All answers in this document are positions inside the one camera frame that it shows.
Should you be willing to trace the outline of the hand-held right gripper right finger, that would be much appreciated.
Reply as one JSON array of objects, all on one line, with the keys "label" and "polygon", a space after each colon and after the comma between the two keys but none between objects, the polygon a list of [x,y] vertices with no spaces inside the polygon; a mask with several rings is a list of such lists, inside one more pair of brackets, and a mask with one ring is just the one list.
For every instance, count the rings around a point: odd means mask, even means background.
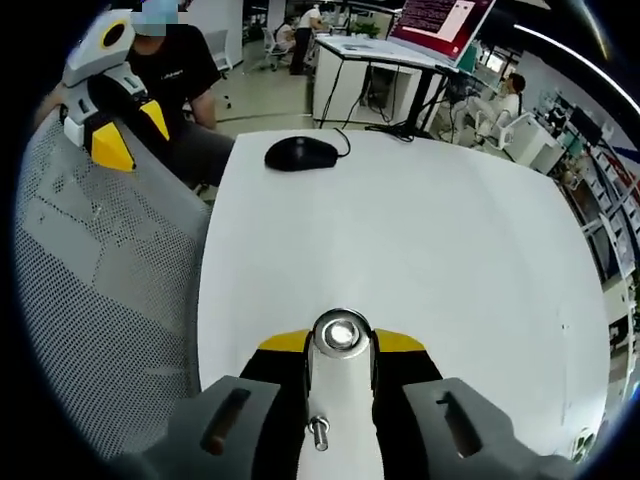
[{"label": "hand-held right gripper right finger", "polygon": [[414,338],[373,332],[372,418],[387,479],[571,479],[575,465],[539,455],[509,416],[445,378]]}]

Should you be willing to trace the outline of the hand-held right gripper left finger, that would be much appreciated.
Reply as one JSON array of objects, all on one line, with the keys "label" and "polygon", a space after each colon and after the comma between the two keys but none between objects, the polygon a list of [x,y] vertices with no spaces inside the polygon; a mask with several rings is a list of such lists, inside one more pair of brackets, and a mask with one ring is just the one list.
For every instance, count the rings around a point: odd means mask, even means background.
[{"label": "hand-held right gripper left finger", "polygon": [[237,377],[181,401],[144,454],[155,479],[294,479],[305,438],[309,334],[262,343]]}]

